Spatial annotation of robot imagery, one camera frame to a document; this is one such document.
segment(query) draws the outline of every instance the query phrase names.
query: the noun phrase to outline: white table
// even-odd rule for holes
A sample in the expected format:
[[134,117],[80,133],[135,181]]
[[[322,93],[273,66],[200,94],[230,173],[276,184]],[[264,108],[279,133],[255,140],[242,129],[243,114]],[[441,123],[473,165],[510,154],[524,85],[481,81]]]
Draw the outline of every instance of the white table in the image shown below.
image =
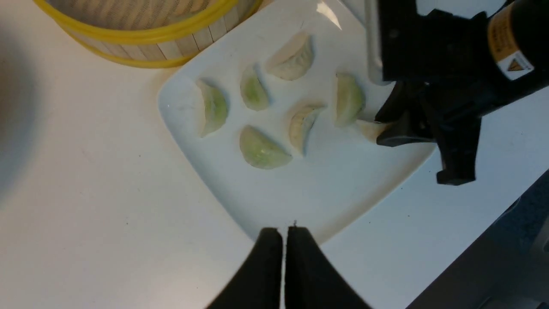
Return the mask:
[[[0,43],[0,307],[204,307],[253,243],[160,119],[174,70],[100,59],[30,1],[0,0]],[[476,182],[437,185],[436,154],[322,246],[372,306],[406,307],[549,167],[547,95],[485,117]]]

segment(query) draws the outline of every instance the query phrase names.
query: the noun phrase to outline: white plate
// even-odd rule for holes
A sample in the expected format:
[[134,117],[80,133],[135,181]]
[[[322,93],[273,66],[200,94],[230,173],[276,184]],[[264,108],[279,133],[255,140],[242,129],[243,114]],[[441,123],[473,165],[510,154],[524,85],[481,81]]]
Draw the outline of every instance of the white plate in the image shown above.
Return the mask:
[[[283,81],[267,75],[266,60],[300,31],[313,36],[315,62],[302,78]],[[430,144],[386,148],[364,140],[357,128],[333,125],[335,72],[346,71],[364,86],[363,118],[373,119],[392,89],[367,80],[366,30],[337,0],[277,0],[183,66],[162,87],[158,104],[173,138],[227,212],[255,239],[263,227],[296,222],[324,242],[407,179],[432,153]],[[240,76],[259,63],[272,98],[271,107],[254,112],[240,97]],[[219,87],[229,103],[226,124],[198,137],[194,82]],[[300,158],[288,141],[288,112],[303,99],[329,108],[315,122]],[[274,170],[246,164],[238,137],[251,124],[291,151],[294,159]]]

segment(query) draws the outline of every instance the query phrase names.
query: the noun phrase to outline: yellow steamer rim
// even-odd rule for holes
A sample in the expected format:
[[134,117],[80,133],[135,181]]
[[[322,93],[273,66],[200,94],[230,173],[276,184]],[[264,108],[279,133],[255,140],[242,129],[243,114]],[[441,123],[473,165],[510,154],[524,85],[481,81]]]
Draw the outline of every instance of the yellow steamer rim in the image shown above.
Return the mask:
[[[225,33],[253,15],[263,0],[217,0],[195,15],[170,25],[145,30],[115,30],[88,25],[57,10],[46,0],[34,2],[75,41],[94,54],[110,61],[138,68],[170,68],[183,65],[207,46],[221,38],[198,44],[201,31],[208,31],[214,23],[225,22]],[[238,10],[248,7],[247,12]]]

